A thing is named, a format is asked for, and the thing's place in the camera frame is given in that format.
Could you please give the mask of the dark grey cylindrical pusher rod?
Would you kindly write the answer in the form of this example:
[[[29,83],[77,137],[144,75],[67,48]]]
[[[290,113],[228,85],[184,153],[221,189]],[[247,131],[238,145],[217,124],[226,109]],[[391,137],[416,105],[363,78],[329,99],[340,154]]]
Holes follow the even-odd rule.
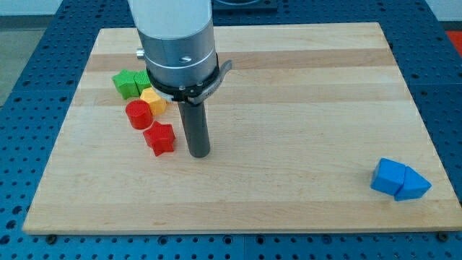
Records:
[[[193,157],[206,157],[210,153],[209,132],[203,103],[178,103],[188,150]]]

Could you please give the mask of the black clamp ring mount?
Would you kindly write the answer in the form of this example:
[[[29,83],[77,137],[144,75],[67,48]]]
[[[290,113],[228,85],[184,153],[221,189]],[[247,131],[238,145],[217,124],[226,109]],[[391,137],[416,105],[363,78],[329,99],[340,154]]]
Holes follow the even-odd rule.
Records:
[[[154,91],[168,102],[184,102],[197,105],[209,98],[222,84],[226,73],[232,69],[232,60],[227,60],[203,81],[189,86],[170,86],[154,78],[151,71],[146,68],[147,76]]]

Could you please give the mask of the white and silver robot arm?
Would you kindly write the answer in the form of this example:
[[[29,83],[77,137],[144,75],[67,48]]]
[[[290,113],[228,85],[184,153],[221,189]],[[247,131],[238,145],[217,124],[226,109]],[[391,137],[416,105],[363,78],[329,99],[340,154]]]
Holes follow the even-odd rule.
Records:
[[[210,0],[128,0],[154,91],[179,107],[193,157],[210,152],[204,102],[232,62],[219,63]]]

